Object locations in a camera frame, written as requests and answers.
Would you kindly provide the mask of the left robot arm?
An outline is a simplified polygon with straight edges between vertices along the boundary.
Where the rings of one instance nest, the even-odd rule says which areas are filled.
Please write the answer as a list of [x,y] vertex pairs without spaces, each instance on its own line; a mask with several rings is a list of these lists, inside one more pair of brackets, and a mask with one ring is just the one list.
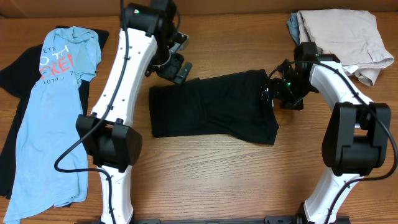
[[179,32],[180,15],[172,0],[149,6],[122,6],[116,56],[104,90],[89,115],[80,115],[76,129],[93,171],[100,174],[103,211],[98,223],[133,223],[131,171],[142,148],[133,129],[133,113],[144,77],[156,73],[182,84],[192,68],[179,52],[189,36]]

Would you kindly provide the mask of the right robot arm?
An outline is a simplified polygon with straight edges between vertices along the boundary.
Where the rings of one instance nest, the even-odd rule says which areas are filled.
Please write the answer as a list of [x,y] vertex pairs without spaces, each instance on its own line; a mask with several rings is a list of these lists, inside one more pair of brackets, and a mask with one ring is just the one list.
[[361,93],[343,71],[334,54],[320,54],[315,43],[302,42],[294,61],[284,60],[275,68],[279,78],[269,76],[262,87],[267,106],[280,100],[283,109],[303,109],[303,99],[320,93],[332,114],[322,142],[326,165],[315,190],[300,204],[296,215],[268,216],[265,223],[349,223],[337,215],[358,182],[372,181],[370,173],[383,165],[387,145],[397,153],[389,131],[391,109]]

